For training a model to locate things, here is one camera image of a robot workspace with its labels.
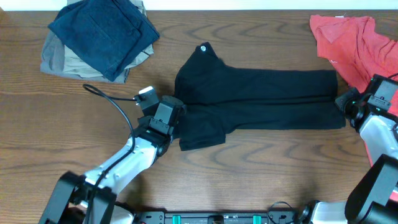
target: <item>white background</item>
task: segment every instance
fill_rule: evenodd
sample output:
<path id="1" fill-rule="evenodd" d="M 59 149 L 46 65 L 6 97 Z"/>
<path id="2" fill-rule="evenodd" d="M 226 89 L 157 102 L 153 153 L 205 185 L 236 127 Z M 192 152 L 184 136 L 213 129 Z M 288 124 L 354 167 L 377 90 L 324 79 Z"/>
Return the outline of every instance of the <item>white background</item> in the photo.
<path id="1" fill-rule="evenodd" d="M 67 0 L 0 0 L 5 11 L 60 10 Z M 398 0 L 144 0 L 148 10 L 398 9 Z"/>

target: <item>red cloth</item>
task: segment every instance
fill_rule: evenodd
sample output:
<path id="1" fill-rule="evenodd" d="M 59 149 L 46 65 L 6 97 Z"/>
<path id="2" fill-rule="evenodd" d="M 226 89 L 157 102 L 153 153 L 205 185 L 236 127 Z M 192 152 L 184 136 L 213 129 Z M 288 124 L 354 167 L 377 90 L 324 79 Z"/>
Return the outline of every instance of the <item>red cloth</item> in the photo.
<path id="1" fill-rule="evenodd" d="M 398 73 L 398 44 L 374 32 L 372 17 L 311 16 L 310 27 L 317 40 L 318 56 L 327 58 L 351 86 L 363 92 L 374 74 Z M 390 113 L 398 115 L 398 94 Z"/>

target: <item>navy blue fabric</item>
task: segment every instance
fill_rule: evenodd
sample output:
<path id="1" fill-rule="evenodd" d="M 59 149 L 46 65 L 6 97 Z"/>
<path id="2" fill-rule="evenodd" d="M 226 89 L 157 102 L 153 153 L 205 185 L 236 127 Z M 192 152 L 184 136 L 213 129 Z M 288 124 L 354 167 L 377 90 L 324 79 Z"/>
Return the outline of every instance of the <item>navy blue fabric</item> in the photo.
<path id="1" fill-rule="evenodd" d="M 128 0 L 85 0 L 64 7 L 49 29 L 108 80 L 115 78 L 159 38 Z"/>
<path id="2" fill-rule="evenodd" d="M 203 43 L 180 69 L 175 97 L 187 106 L 175 128 L 181 150 L 225 142 L 235 129 L 338 129 L 335 71 L 233 68 Z"/>

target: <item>wooden table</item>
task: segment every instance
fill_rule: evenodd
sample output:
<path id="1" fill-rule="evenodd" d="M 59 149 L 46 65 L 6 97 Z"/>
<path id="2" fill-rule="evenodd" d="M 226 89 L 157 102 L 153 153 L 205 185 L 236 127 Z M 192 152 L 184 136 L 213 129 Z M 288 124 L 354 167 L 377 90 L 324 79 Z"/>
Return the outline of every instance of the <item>wooden table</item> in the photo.
<path id="1" fill-rule="evenodd" d="M 150 11 L 161 34 L 155 55 L 132 69 L 125 85 L 95 85 L 124 97 L 149 85 L 172 94 L 179 68 L 206 41 L 234 67 L 333 69 L 317 57 L 308 20 L 344 13 L 373 16 L 379 33 L 398 39 L 395 11 Z M 82 89 L 84 82 L 40 73 L 47 24 L 56 15 L 5 12 L 0 21 L 0 223 L 37 223 L 64 172 L 101 164 L 129 134 L 123 117 Z M 120 105 L 136 126 L 139 107 Z M 175 141 L 119 200 L 170 211 L 265 210 L 281 200 L 297 207 L 311 199 L 345 200 L 368 169 L 363 141 L 349 126 L 238 130 L 226 144 L 206 149 L 182 152 Z"/>

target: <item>dark blue jeans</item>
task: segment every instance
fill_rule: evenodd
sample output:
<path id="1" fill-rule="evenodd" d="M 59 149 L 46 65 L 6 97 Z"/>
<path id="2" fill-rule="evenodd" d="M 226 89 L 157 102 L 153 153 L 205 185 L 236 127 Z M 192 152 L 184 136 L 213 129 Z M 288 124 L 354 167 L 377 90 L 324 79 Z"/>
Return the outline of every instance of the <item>dark blue jeans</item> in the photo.
<path id="1" fill-rule="evenodd" d="M 155 27 L 128 0 L 76 2 L 64 7 L 49 29 L 111 81 L 159 38 Z"/>

